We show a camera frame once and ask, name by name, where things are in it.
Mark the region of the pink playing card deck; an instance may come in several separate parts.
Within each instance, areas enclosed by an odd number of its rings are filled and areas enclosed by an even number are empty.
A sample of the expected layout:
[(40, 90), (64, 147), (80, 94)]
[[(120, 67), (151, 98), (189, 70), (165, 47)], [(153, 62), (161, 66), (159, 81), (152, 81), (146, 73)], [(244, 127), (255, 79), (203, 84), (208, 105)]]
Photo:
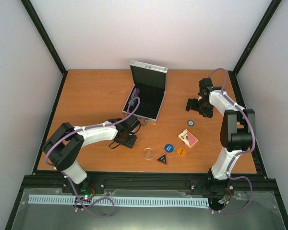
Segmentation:
[(192, 148), (199, 140), (187, 129), (182, 131), (178, 138), (189, 148)]

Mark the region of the purple poker chip stack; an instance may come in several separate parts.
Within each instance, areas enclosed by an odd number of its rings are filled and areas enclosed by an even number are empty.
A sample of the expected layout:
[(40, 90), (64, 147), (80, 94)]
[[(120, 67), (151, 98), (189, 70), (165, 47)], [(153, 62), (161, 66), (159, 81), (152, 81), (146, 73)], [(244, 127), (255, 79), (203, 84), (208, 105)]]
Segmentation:
[(131, 93), (131, 95), (130, 95), (130, 97), (129, 97), (129, 99), (128, 99), (128, 105), (134, 106), (135, 103), (136, 103), (136, 99), (134, 100), (134, 98), (135, 98), (135, 97), (138, 97), (139, 94), (140, 94), (140, 90), (139, 90), (138, 88), (135, 88), (135, 89), (132, 91), (132, 93)]

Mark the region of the aluminium poker case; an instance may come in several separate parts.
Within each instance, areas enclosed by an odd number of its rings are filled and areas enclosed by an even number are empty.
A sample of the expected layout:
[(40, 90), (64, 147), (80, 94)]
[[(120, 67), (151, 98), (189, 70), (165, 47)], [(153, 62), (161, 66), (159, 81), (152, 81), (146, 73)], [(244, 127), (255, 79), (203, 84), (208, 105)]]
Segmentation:
[[(140, 90), (140, 105), (134, 112), (138, 118), (156, 122), (167, 90), (168, 68), (132, 60), (129, 64), (132, 73), (133, 87)], [(132, 112), (136, 107), (128, 105), (128, 99), (122, 109), (123, 113)]]

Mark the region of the orange round token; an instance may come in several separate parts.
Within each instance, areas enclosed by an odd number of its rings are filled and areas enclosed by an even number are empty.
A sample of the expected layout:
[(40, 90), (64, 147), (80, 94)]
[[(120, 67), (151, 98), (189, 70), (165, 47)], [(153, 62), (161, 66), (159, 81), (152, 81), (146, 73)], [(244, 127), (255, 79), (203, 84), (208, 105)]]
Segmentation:
[(187, 155), (187, 151), (185, 148), (178, 148), (177, 155), (180, 157), (185, 157)]

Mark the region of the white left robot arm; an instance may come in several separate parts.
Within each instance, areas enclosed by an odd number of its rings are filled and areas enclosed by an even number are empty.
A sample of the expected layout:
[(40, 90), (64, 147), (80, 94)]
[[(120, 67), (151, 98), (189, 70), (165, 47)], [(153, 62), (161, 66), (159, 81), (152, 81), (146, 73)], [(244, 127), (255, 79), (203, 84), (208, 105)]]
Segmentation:
[(90, 188), (90, 180), (83, 167), (77, 162), (80, 150), (101, 141), (112, 141), (118, 146), (132, 148), (137, 139), (135, 133), (141, 123), (134, 115), (126, 118), (109, 119), (92, 126), (72, 126), (63, 123), (45, 142), (42, 151), (45, 163), (73, 181), (73, 187), (80, 193)]

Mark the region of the blue white poker chip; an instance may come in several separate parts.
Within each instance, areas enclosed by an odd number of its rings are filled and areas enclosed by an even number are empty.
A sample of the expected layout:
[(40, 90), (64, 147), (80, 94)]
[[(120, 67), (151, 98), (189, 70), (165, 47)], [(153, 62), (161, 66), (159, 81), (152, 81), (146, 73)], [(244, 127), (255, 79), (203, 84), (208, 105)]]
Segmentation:
[(193, 120), (189, 120), (187, 122), (187, 124), (188, 124), (188, 126), (192, 127), (192, 126), (194, 126), (195, 122)]

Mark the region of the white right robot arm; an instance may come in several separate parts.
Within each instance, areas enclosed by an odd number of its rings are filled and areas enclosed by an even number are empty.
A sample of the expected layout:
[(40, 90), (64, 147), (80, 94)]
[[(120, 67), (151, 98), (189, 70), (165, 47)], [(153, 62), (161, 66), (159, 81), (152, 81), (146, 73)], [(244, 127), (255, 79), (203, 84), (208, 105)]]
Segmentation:
[(255, 111), (238, 105), (222, 87), (213, 86), (210, 78), (199, 81), (199, 98), (188, 99), (186, 111), (194, 110), (207, 118), (214, 109), (223, 116), (220, 143), (221, 152), (211, 168), (214, 179), (226, 180), (242, 154), (255, 148)]

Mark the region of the clear round disc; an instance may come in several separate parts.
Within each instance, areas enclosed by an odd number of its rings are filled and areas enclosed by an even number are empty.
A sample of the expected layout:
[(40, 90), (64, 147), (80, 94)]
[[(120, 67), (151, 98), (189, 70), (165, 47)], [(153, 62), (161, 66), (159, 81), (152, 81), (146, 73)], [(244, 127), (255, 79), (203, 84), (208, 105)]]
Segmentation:
[(155, 151), (152, 148), (146, 148), (143, 150), (143, 157), (146, 160), (151, 160), (155, 156)]

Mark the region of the black aluminium frame rail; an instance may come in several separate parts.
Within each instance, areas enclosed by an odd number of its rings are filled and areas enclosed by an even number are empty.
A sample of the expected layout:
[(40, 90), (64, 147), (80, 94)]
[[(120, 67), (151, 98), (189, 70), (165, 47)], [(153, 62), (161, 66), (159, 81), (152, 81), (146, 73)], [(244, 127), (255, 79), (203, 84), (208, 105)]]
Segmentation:
[[(63, 185), (64, 176), (58, 171), (36, 171), (36, 178), (53, 185)], [(280, 194), (275, 179), (262, 175), (246, 175), (252, 183), (253, 191), (273, 191)], [(88, 172), (95, 190), (179, 190), (191, 193), (204, 192), (205, 173), (148, 173), (148, 172)], [(229, 181), (234, 191), (250, 191), (246, 179)]]

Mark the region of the black red triangle token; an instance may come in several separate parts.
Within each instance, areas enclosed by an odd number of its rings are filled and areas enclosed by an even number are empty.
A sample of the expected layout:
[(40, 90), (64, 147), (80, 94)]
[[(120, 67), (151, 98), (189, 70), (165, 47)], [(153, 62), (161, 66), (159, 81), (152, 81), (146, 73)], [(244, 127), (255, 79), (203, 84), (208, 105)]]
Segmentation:
[(165, 153), (160, 155), (159, 157), (157, 157), (155, 160), (161, 164), (164, 164), (164, 165), (168, 164), (167, 155)]

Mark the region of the blue round token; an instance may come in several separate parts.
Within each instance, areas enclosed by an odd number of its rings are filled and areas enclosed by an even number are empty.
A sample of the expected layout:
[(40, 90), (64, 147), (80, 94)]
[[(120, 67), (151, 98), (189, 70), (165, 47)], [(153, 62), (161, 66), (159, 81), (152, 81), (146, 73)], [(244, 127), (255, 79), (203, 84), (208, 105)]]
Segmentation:
[(166, 144), (164, 150), (166, 153), (172, 153), (174, 151), (174, 146), (172, 144)]

